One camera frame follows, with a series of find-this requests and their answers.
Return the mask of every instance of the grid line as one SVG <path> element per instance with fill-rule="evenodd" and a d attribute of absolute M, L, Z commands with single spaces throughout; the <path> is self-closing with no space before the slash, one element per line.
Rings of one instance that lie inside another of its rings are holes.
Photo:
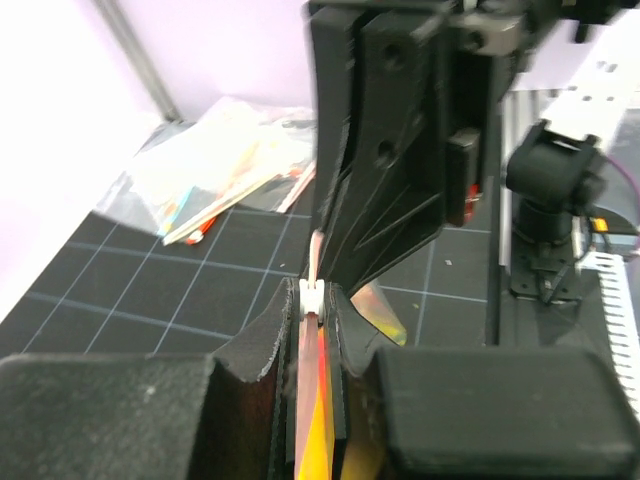
<path fill-rule="evenodd" d="M 95 252 L 93 252 L 93 255 L 91 255 L 91 257 L 89 257 L 89 260 L 87 260 L 87 263 L 84 267 L 82 267 L 82 270 L 80 270 L 80 273 L 78 273 L 78 276 L 75 278 L 75 280 L 73 282 L 71 282 L 71 285 L 69 286 L 69 288 L 67 289 L 66 292 L 64 292 L 64 294 L 62 295 L 62 297 L 60 297 L 60 300 L 57 304 L 54 305 L 54 307 L 51 309 L 51 312 L 49 312 L 49 315 L 47 315 L 47 317 L 44 319 L 44 321 L 42 322 L 42 325 L 40 325 L 40 328 L 38 328 L 38 330 L 36 330 L 36 333 L 33 334 L 33 336 L 31 337 L 31 340 L 29 340 L 27 342 L 27 344 L 25 345 L 25 347 L 22 349 L 22 352 L 20 353 L 25 353 L 29 347 L 33 344 L 33 342 L 35 341 L 36 337 L 38 335 L 40 335 L 42 333 L 42 330 L 44 329 L 44 327 L 47 325 L 47 323 L 49 323 L 49 320 L 51 320 L 51 317 L 53 317 L 53 314 L 58 310 L 58 308 L 60 307 L 60 303 L 65 300 L 67 298 L 67 296 L 69 295 L 69 293 L 71 293 L 71 290 L 73 290 L 73 287 L 76 286 L 76 284 L 78 283 L 78 280 L 80 280 L 80 277 L 82 276 L 82 274 L 87 270 L 87 268 L 89 268 L 89 265 L 91 265 L 91 262 L 93 262 L 93 260 L 98 256 L 98 253 L 100 253 L 100 247 L 102 247 L 105 243 L 107 243 L 107 240 L 109 240 L 109 237 L 111 237 L 111 235 L 113 234 L 113 232 L 115 232 L 116 228 L 118 227 L 117 224 L 115 224 L 111 230 L 109 231 L 109 233 L 105 236 L 104 240 L 102 241 L 102 243 L 100 244 L 100 246 L 96 249 Z"/>
<path fill-rule="evenodd" d="M 267 212 L 264 210 L 238 210 L 237 208 L 233 210 L 235 213 L 240 215 L 254 215 L 257 217 L 281 217 L 283 214 L 278 212 Z M 310 220 L 311 215 L 301 215 L 299 213 L 287 213 L 285 214 L 291 218 L 300 218 L 302 220 Z"/>
<path fill-rule="evenodd" d="M 242 209 L 234 209 L 234 213 L 238 213 L 240 215 L 254 215 L 254 216 L 262 216 L 262 217 L 279 217 L 282 214 L 278 212 L 267 212 L 262 210 L 242 210 Z M 311 215 L 301 215 L 298 213 L 288 213 L 287 214 L 291 218 L 299 218 L 302 220 L 310 220 Z M 458 228 L 458 227 L 444 227 L 444 230 L 452 231 L 452 232 L 468 232 L 468 233 L 491 233 L 489 230 L 481 230 L 476 228 Z"/>
<path fill-rule="evenodd" d="M 122 299 L 124 298 L 124 296 L 129 291 L 129 288 L 131 287 L 131 285 L 133 285 L 133 282 L 138 277 L 138 274 L 142 271 L 142 267 L 144 267 L 145 263 L 147 263 L 147 260 L 149 260 L 149 255 L 151 255 L 151 251 L 155 248 L 155 246 L 158 244 L 159 241 L 160 241 L 160 238 L 156 238 L 156 241 L 153 242 L 153 245 L 151 246 L 151 248 L 147 252 L 147 255 L 142 259 L 142 262 L 140 262 L 140 265 L 138 265 L 138 268 L 133 273 L 133 275 L 131 275 L 131 278 L 129 279 L 129 283 L 127 283 L 127 285 L 124 287 L 124 290 L 122 290 L 122 293 L 118 297 L 118 300 L 116 300 L 116 303 L 114 303 L 113 307 L 111 307 L 111 311 L 107 314 L 107 318 L 104 319 L 104 321 L 102 322 L 102 324 L 98 328 L 98 331 L 96 332 L 96 334 L 93 336 L 93 338 L 89 342 L 89 345 L 87 346 L 87 348 L 84 351 L 84 353 L 89 353 L 89 350 L 91 350 L 91 347 L 93 347 L 93 344 L 96 343 L 96 340 L 98 340 L 98 337 L 100 336 L 102 331 L 107 326 L 107 323 L 109 323 L 109 320 L 113 316 L 113 312 L 115 312 L 116 308 L 118 308 L 118 305 L 120 305 L 120 302 L 122 302 Z"/>
<path fill-rule="evenodd" d="M 82 242 L 67 242 L 67 246 L 71 248 L 77 248 L 80 250 L 95 250 L 97 247 L 91 243 L 82 243 Z M 121 255 L 128 255 L 131 257 L 146 257 L 147 254 L 138 250 L 131 250 L 129 248 L 122 247 L 109 247 L 104 246 L 101 248 L 101 251 L 107 253 L 118 253 Z M 218 267 L 225 268 L 227 270 L 238 270 L 242 272 L 254 272 L 254 273 L 268 273 L 271 275 L 285 275 L 285 276 L 296 276 L 296 273 L 286 272 L 284 270 L 273 270 L 273 269 L 264 269 L 259 267 L 246 267 L 243 265 L 234 265 L 232 263 L 221 263 L 221 262 L 212 262 L 211 260 L 206 260 L 208 256 L 211 254 L 211 251 L 207 253 L 207 255 L 202 260 L 197 260 L 194 258 L 183 258 L 175 255 L 165 255 L 164 253 L 149 253 L 149 258 L 157 259 L 157 260 L 167 260 L 168 262 L 178 262 L 178 263 L 187 263 L 190 265 L 201 265 L 204 262 L 205 266 L 208 267 Z"/>
<path fill-rule="evenodd" d="M 437 240 L 434 240 L 431 244 L 431 250 L 429 250 L 429 259 L 427 260 L 427 271 L 424 275 L 424 285 L 422 289 L 425 292 L 429 291 L 429 282 L 431 280 L 431 267 L 433 266 L 433 257 L 436 253 L 436 244 Z M 422 323 L 424 322 L 424 314 L 427 308 L 427 296 L 423 295 L 422 301 L 420 302 L 420 312 L 418 313 L 418 326 L 416 327 L 416 338 L 414 339 L 414 345 L 418 346 L 420 343 L 420 335 L 422 334 Z"/>
<path fill-rule="evenodd" d="M 461 300 L 464 302 L 487 303 L 487 300 L 482 298 L 464 297 L 461 295 L 449 295 L 447 293 L 423 292 L 420 290 L 412 290 L 410 288 L 388 287 L 386 285 L 379 285 L 379 287 L 383 290 L 390 290 L 392 292 L 415 293 L 418 295 L 426 295 L 430 297 L 439 297 L 439 298 L 450 298 L 451 300 Z"/>
<path fill-rule="evenodd" d="M 33 300 L 41 301 L 41 302 L 48 302 L 48 303 L 58 303 L 58 302 L 60 302 L 61 305 L 64 305 L 64 306 L 67 306 L 67 307 L 77 308 L 78 310 L 84 310 L 86 312 L 98 313 L 98 314 L 102 314 L 102 315 L 107 315 L 109 313 L 109 311 L 110 311 L 110 309 L 105 308 L 105 307 L 98 307 L 97 305 L 89 305 L 88 303 L 78 302 L 76 300 L 62 300 L 62 301 L 60 301 L 60 299 L 58 297 L 55 297 L 53 295 L 47 295 L 45 293 L 27 292 L 27 294 L 25 296 L 28 297 L 28 298 L 31 298 Z M 167 325 L 169 325 L 169 322 L 167 322 L 165 320 L 159 320 L 157 318 L 145 317 L 144 315 L 136 315 L 136 314 L 133 314 L 133 313 L 127 313 L 127 312 L 123 312 L 123 311 L 120 311 L 120 310 L 114 311 L 113 315 L 115 317 L 118 317 L 118 318 L 124 318 L 125 320 L 131 320 L 131 321 L 134 321 L 134 322 L 144 323 L 144 324 L 147 324 L 147 325 L 155 325 L 155 326 L 158 326 L 158 327 L 166 327 Z M 171 329 L 172 330 L 181 330 L 183 332 L 193 333 L 193 334 L 196 334 L 196 335 L 203 335 L 205 337 L 220 338 L 222 340 L 231 340 L 233 338 L 233 335 L 227 335 L 226 333 L 214 332 L 212 330 L 204 330 L 202 328 L 189 327 L 188 325 L 174 324 L 174 325 L 171 326 Z"/>
<path fill-rule="evenodd" d="M 231 218 L 231 215 L 233 215 L 233 212 L 234 212 L 233 210 L 230 211 L 229 214 L 224 218 L 224 221 L 222 222 L 222 225 L 220 226 L 220 230 L 218 230 L 218 233 L 216 234 L 215 238 L 211 242 L 211 246 L 209 247 L 209 250 L 207 250 L 207 254 L 202 259 L 202 262 L 200 262 L 200 266 L 198 267 L 198 270 L 196 270 L 196 273 L 193 275 L 193 278 L 191 279 L 191 282 L 189 283 L 189 286 L 185 290 L 184 295 L 182 296 L 182 299 L 180 300 L 180 303 L 178 303 L 178 306 L 176 307 L 175 311 L 173 312 L 173 315 L 171 316 L 171 319 L 169 320 L 169 323 L 168 323 L 167 327 L 165 328 L 164 332 L 162 332 L 162 337 L 160 337 L 160 340 L 158 340 L 158 344 L 156 345 L 156 348 L 153 350 L 154 355 L 156 353 L 158 353 L 158 350 L 160 350 L 160 347 L 162 346 L 162 343 L 164 342 L 164 339 L 167 337 L 167 334 L 169 333 L 169 330 L 173 326 L 176 318 L 178 317 L 178 314 L 180 313 L 180 309 L 182 308 L 182 305 L 184 304 L 185 300 L 187 299 L 187 296 L 189 296 L 189 293 L 191 292 L 191 289 L 193 288 L 193 286 L 196 283 L 196 280 L 198 280 L 198 276 L 200 276 L 200 272 L 202 271 L 202 269 L 204 268 L 204 266 L 206 264 L 206 259 L 209 258 L 209 255 L 211 255 L 211 252 L 213 251 L 213 247 L 215 247 L 216 243 L 218 243 L 218 239 L 220 238 L 220 235 L 224 231 L 224 227 L 227 225 L 229 219 Z"/>
<path fill-rule="evenodd" d="M 280 249 L 280 245 L 282 244 L 282 239 L 284 238 L 285 233 L 287 233 L 287 229 L 289 228 L 289 224 L 291 223 L 291 216 L 289 216 L 287 218 L 287 220 L 284 222 L 284 226 L 282 227 L 282 232 L 280 232 L 280 237 L 278 237 L 278 241 L 276 242 L 275 247 L 273 247 L 273 253 L 271 254 L 271 258 L 269 259 L 269 263 L 267 264 L 267 270 L 269 268 L 271 268 L 271 264 L 273 263 L 273 261 L 276 258 L 276 255 L 278 253 L 278 250 Z M 247 325 L 247 322 L 249 321 L 249 318 L 251 318 L 251 314 L 253 313 L 253 307 L 256 304 L 256 301 L 258 301 L 258 296 L 260 296 L 260 292 L 262 291 L 262 286 L 264 285 L 264 281 L 267 278 L 267 272 L 265 271 L 262 274 L 262 278 L 260 279 L 260 283 L 258 284 L 258 288 L 256 289 L 256 293 L 253 295 L 253 299 L 251 300 L 251 303 L 249 304 L 249 309 L 247 310 L 247 314 L 244 317 L 244 320 L 242 321 L 242 326 L 240 327 L 240 332 L 244 329 L 244 327 Z"/>

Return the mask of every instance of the black clamp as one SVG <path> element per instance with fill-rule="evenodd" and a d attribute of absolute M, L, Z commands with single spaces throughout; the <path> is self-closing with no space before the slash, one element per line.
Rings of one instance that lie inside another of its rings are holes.
<path fill-rule="evenodd" d="M 543 120 L 530 130 L 506 176 L 514 194 L 510 289 L 545 303 L 580 298 L 573 220 L 592 217 L 605 188 L 598 139 L 574 140 L 547 130 L 548 125 Z"/>

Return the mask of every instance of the orange object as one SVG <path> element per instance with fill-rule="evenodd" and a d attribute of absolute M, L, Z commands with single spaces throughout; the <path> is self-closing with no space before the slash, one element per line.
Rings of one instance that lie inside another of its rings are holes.
<path fill-rule="evenodd" d="M 216 218 L 218 217 L 213 217 L 211 220 L 204 222 L 198 227 L 196 231 L 189 235 L 189 238 L 187 238 L 187 245 L 195 245 L 196 243 L 200 243 L 204 238 L 204 234 L 207 233 L 207 231 L 214 223 L 216 223 Z"/>
<path fill-rule="evenodd" d="M 604 218 L 594 218 L 593 227 L 598 233 L 607 233 L 609 231 L 609 225 Z"/>
<path fill-rule="evenodd" d="M 177 210 L 178 210 L 178 205 L 176 205 L 175 203 L 171 202 L 164 209 L 164 214 L 168 217 L 169 215 L 173 215 L 174 213 L 176 213 Z"/>
<path fill-rule="evenodd" d="M 465 202 L 464 220 L 468 222 L 473 217 L 473 207 L 478 201 L 478 185 L 471 185 L 469 193 L 467 193 L 467 201 Z"/>
<path fill-rule="evenodd" d="M 327 371 L 329 358 L 324 327 L 317 329 L 315 325 L 312 325 L 315 321 L 314 318 L 305 320 L 305 322 L 311 322 L 307 326 L 312 328 L 306 331 L 306 334 L 311 334 L 311 337 L 305 339 L 306 342 L 310 342 L 307 345 L 311 348 L 301 351 L 301 355 L 311 354 L 306 358 L 307 361 L 311 361 L 309 364 L 311 368 L 305 372 L 308 376 L 305 375 L 298 379 L 299 382 L 300 380 L 305 382 L 304 390 L 300 393 L 311 395 L 304 402 L 307 404 L 306 413 L 303 414 L 301 410 L 298 410 L 296 415 L 296 421 L 303 423 L 303 425 L 296 425 L 298 429 L 296 435 L 297 464 L 294 474 L 296 480 L 330 480 L 333 466 L 335 432 L 333 431 L 331 377 Z"/>

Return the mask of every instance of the white wall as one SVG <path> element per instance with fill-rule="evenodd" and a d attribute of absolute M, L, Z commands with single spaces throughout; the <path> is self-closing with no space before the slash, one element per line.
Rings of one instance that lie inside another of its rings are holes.
<path fill-rule="evenodd" d="M 178 110 L 222 94 L 312 104 L 304 0 L 120 0 Z"/>
<path fill-rule="evenodd" d="M 86 0 L 0 6 L 0 319 L 160 118 Z"/>

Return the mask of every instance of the metal pole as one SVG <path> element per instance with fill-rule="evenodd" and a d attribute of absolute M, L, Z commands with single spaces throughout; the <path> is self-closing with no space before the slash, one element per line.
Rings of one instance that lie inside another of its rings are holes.
<path fill-rule="evenodd" d="M 155 69 L 151 59 L 138 40 L 131 24 L 122 13 L 118 0 L 92 0 L 100 15 L 113 32 L 120 47 L 124 50 L 138 77 L 156 103 L 167 121 L 181 121 L 173 100 Z"/>

